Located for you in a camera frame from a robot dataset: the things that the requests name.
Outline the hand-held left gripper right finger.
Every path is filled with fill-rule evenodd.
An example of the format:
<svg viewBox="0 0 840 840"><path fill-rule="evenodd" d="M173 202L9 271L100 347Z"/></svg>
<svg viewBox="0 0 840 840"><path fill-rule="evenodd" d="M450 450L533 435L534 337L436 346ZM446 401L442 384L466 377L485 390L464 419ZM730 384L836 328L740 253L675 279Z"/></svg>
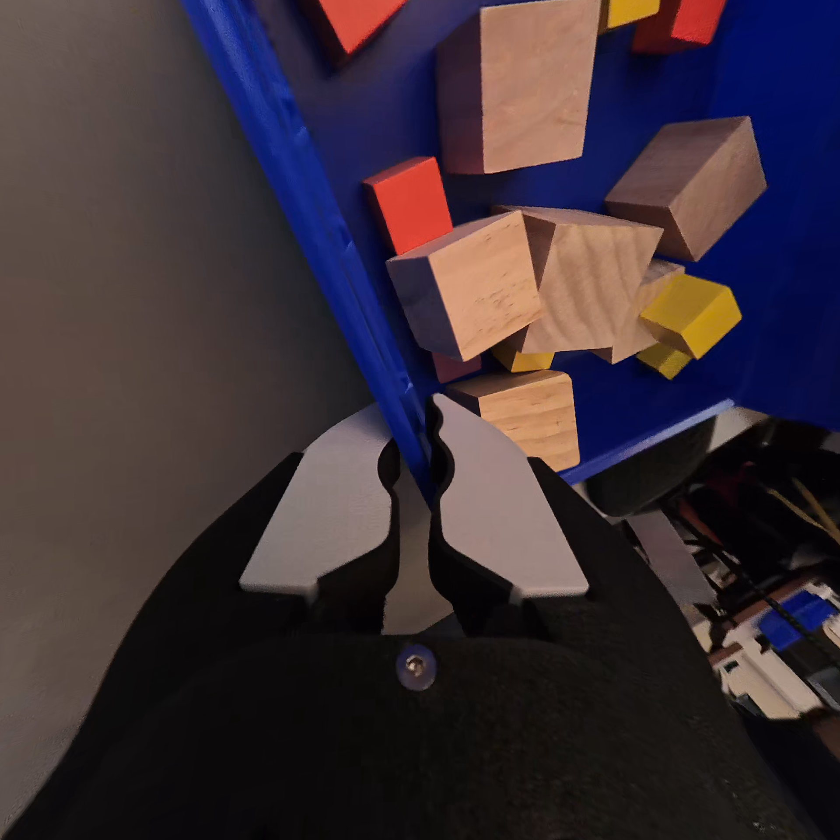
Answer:
<svg viewBox="0 0 840 840"><path fill-rule="evenodd" d="M437 494L430 579L465 634L528 602L579 597L589 582L522 449L444 394L427 402Z"/></svg>

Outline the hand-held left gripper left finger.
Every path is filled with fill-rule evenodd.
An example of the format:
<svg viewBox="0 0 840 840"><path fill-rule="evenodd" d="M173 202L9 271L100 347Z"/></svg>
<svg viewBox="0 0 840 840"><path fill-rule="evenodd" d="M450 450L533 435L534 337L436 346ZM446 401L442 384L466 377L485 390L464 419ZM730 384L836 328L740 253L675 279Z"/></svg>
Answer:
<svg viewBox="0 0 840 840"><path fill-rule="evenodd" d="M298 599L313 619L380 634L400 571L401 456L371 404L304 451L239 578Z"/></svg>

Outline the blue plastic box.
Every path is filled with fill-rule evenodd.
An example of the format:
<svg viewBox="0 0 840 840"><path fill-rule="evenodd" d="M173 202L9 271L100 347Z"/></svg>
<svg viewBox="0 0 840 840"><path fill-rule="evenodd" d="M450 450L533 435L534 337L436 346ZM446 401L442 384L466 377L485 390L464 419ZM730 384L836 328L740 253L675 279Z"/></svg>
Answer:
<svg viewBox="0 0 840 840"><path fill-rule="evenodd" d="M425 402L438 389L385 268L362 181L439 153L434 50L481 7L408 2L332 71L295 2L182 3L374 399L431 491ZM838 431L839 3L727 2L708 47L636 56L598 39L580 159L446 175L455 222L493 203L599 211L667 123L749 116L767 191L697 262L740 324L673 381L635 360L562 353L579 426L570 484L730 406Z"/></svg>

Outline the pile of coloured wooden cubes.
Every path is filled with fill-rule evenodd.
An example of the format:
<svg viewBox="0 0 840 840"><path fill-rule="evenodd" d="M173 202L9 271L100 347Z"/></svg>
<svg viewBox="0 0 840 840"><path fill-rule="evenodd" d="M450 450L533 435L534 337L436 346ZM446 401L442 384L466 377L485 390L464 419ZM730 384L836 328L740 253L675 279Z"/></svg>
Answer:
<svg viewBox="0 0 840 840"><path fill-rule="evenodd" d="M694 115L725 2L657 2L599 52L601 2L297 2L350 124L353 207L424 351L612 363L649 262L698 261L766 188L750 116Z"/></svg>

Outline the small blue plastic piece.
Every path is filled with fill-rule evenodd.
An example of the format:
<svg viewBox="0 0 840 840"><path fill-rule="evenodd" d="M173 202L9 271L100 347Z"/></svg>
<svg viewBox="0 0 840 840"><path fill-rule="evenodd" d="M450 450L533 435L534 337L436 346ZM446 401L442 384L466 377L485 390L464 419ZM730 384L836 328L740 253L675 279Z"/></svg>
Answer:
<svg viewBox="0 0 840 840"><path fill-rule="evenodd" d="M806 631L814 634L838 615L838 607L830 600L810 591L800 591L784 600L780 607ZM759 621L759 634L777 652L801 642L803 635L776 611L770 610Z"/></svg>

